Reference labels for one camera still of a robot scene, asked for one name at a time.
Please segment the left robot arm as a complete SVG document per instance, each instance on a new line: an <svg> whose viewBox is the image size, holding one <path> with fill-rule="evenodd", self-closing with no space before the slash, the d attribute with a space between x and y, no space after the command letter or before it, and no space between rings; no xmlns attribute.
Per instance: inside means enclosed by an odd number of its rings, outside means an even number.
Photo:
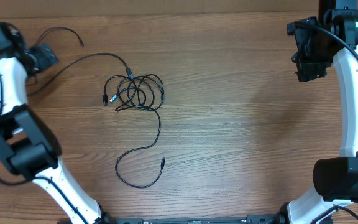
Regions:
<svg viewBox="0 0 358 224"><path fill-rule="evenodd" d="M38 185L70 223L108 223L99 203L70 174L55 135L28 106L26 81L56 63L48 44L28 47L14 25L0 22L0 183Z"/></svg>

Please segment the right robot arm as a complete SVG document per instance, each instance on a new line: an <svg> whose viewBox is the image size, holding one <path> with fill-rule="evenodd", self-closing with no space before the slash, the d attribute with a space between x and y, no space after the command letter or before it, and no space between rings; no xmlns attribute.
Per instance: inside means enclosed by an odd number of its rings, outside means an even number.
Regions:
<svg viewBox="0 0 358 224"><path fill-rule="evenodd" d="M325 77L334 67L341 96L339 156L321 159L313 185L275 215L249 215L247 223L331 223L335 211L358 203L358 9L355 1L320 0L318 15L287 24L297 46L292 56L300 82Z"/></svg>

